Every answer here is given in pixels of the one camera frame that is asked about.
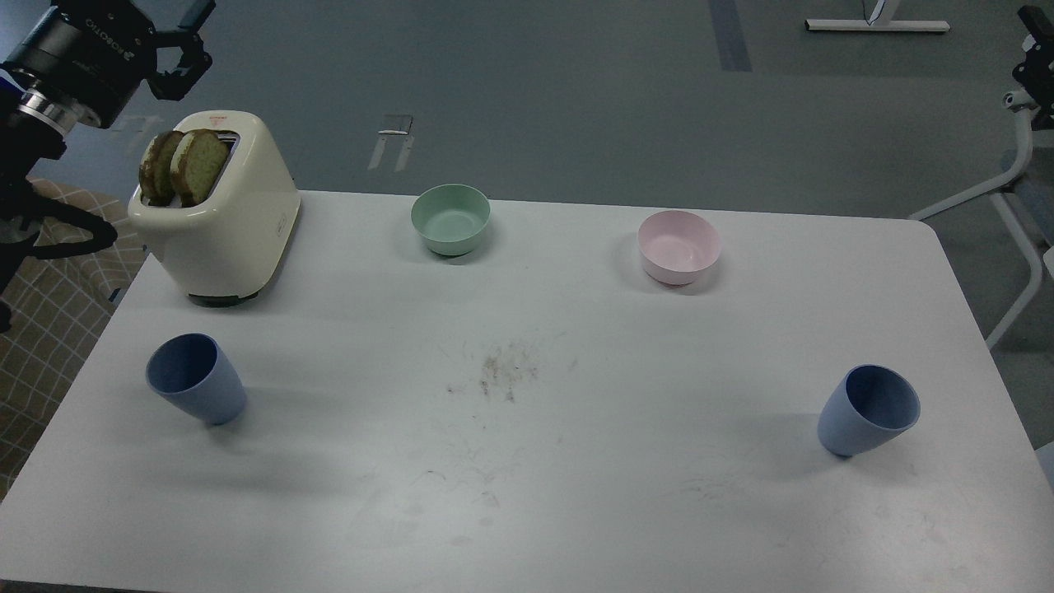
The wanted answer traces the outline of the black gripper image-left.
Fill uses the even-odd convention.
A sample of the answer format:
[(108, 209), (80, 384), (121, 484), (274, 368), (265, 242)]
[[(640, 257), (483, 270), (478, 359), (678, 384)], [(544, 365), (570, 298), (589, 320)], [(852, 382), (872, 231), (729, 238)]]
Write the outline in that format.
[[(154, 97), (170, 101), (203, 78), (213, 58), (200, 29), (215, 8), (215, 1), (193, 1), (174, 29), (156, 31), (132, 1), (53, 1), (2, 68), (19, 86), (82, 108), (80, 123), (109, 129), (148, 76)], [(157, 46), (180, 46), (174, 70), (154, 72), (155, 31)]]

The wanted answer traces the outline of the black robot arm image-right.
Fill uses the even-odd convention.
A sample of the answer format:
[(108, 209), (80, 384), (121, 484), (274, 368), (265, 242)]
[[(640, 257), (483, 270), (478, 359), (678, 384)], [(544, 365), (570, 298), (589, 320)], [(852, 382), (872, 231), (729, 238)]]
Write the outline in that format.
[(1024, 5), (1018, 18), (1032, 39), (1024, 50), (1024, 61), (1013, 70), (1013, 79), (1030, 95), (1040, 118), (1052, 120), (1053, 111), (1053, 26), (1038, 5)]

